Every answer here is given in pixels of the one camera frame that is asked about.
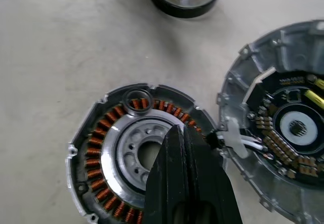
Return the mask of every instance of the center hole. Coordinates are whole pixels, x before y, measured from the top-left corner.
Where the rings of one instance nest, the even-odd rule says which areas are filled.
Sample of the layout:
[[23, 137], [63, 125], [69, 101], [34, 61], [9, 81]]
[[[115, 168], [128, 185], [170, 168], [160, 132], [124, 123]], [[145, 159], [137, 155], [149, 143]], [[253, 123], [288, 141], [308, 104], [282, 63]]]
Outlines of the center hole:
[[138, 149], [138, 160], [147, 170], [151, 170], [161, 145], [156, 141], [147, 141]]

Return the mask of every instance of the gray floor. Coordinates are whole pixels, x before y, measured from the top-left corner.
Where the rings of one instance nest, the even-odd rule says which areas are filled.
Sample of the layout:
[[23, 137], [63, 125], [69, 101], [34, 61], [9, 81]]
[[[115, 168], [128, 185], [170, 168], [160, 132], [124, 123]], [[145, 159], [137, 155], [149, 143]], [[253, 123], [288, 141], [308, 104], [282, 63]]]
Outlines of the gray floor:
[[[277, 27], [324, 17], [324, 0], [219, 0], [178, 20], [149, 0], [0, 0], [1, 223], [85, 223], [64, 157], [86, 110], [128, 83], [177, 87], [217, 118], [237, 51]], [[233, 165], [244, 223], [289, 223], [259, 203]]]

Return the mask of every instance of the black plastic part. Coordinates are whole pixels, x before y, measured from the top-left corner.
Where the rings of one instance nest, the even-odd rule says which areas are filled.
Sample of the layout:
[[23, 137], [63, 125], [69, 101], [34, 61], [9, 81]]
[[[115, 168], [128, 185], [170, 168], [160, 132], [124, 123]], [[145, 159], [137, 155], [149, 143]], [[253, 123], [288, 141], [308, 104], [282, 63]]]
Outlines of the black plastic part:
[[154, 5], [164, 13], [177, 18], [194, 18], [207, 13], [214, 5], [216, 0], [210, 0], [198, 7], [181, 7], [166, 0], [152, 0]]
[[210, 146], [195, 129], [185, 127], [182, 135], [173, 126], [147, 180], [143, 223], [173, 224], [179, 210], [179, 223], [199, 223], [204, 206], [209, 223], [242, 223], [231, 183]]

